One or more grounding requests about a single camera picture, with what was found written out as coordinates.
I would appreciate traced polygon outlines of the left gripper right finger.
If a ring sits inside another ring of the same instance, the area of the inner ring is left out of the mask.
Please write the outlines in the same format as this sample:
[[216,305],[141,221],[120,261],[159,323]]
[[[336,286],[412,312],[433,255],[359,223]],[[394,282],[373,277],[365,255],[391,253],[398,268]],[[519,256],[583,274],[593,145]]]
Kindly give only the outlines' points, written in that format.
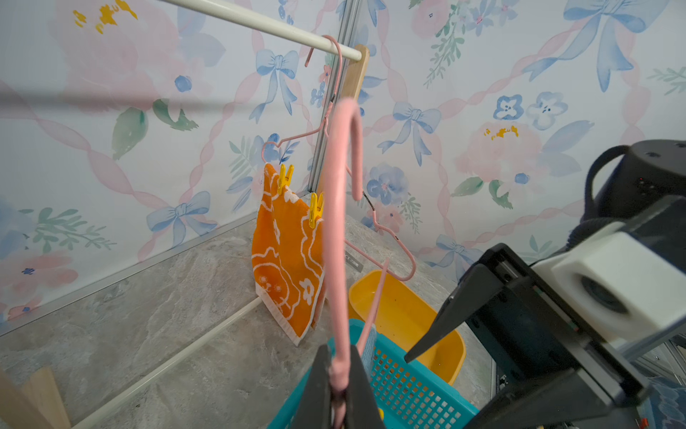
[[385,429],[372,386],[357,348],[350,347],[348,388],[345,391],[346,429]]

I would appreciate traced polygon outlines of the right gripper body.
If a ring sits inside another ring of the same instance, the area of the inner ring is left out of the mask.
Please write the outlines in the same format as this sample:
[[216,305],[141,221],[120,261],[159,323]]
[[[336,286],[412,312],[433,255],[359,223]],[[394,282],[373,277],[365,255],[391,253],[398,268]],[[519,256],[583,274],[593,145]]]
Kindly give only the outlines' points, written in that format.
[[[571,231],[566,247],[551,257],[568,252],[614,222],[623,223],[623,232],[685,273],[685,200],[677,196],[661,198],[626,220],[596,218],[580,223]],[[610,412],[632,407],[650,390],[634,359],[685,328],[684,320],[618,350],[589,325],[575,320],[575,311],[533,271],[535,263],[525,263],[509,246],[494,246],[475,264],[487,266],[504,286],[466,323],[504,372],[507,386],[583,368],[596,379],[606,375],[616,380],[616,407]]]

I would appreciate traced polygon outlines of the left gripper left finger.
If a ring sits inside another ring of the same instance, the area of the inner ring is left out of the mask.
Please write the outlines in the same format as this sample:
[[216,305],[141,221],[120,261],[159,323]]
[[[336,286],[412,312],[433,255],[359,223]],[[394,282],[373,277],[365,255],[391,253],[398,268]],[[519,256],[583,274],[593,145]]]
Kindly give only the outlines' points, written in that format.
[[327,344],[322,345],[315,355],[290,428],[332,428],[332,388],[329,376],[331,362],[330,348]]

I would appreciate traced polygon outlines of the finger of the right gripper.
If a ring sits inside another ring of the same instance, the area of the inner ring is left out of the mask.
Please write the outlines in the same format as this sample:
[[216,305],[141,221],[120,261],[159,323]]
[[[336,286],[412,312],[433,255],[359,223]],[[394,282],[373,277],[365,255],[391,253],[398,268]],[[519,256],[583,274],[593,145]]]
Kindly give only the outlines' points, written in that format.
[[483,264],[475,264],[460,279],[444,301],[427,333],[405,355],[405,362],[418,359],[462,325],[500,293],[504,284]]
[[535,428],[605,416],[616,407],[616,380],[569,368],[511,384],[467,428]]

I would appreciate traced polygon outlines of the light blue towel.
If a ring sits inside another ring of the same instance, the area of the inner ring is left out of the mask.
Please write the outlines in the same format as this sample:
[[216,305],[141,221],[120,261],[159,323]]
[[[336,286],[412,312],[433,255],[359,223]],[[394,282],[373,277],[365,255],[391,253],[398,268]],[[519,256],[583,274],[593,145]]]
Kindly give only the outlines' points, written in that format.
[[364,367],[364,371],[366,372],[366,375],[371,378],[372,377],[372,372],[373,372],[373,356],[374,356],[374,349],[375,349],[375,343],[376,343],[376,332],[370,332],[366,342],[364,343],[364,348],[363,348],[363,354],[362,354],[362,363]]

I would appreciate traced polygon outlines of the pink hanger with blue towel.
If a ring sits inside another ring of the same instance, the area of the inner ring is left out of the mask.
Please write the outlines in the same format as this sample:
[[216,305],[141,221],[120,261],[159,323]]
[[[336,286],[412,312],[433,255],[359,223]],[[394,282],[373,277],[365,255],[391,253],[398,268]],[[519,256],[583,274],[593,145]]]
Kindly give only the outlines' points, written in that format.
[[373,317],[364,324],[356,346],[349,339],[345,267],[348,175],[353,198],[359,201],[363,198],[363,130],[359,105],[353,98],[344,98],[334,108],[323,167],[323,261],[336,349],[329,369],[333,428],[344,424],[351,359],[371,356],[376,340]]

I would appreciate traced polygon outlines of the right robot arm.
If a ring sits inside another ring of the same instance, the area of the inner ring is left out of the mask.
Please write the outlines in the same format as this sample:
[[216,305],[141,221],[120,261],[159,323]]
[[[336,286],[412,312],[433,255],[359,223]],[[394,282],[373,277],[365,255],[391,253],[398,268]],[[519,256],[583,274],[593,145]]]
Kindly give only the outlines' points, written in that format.
[[412,362],[468,325],[507,377],[471,428],[602,418],[650,396],[639,356],[685,327],[685,145],[652,139],[603,152],[566,246],[526,263],[506,244],[462,275]]

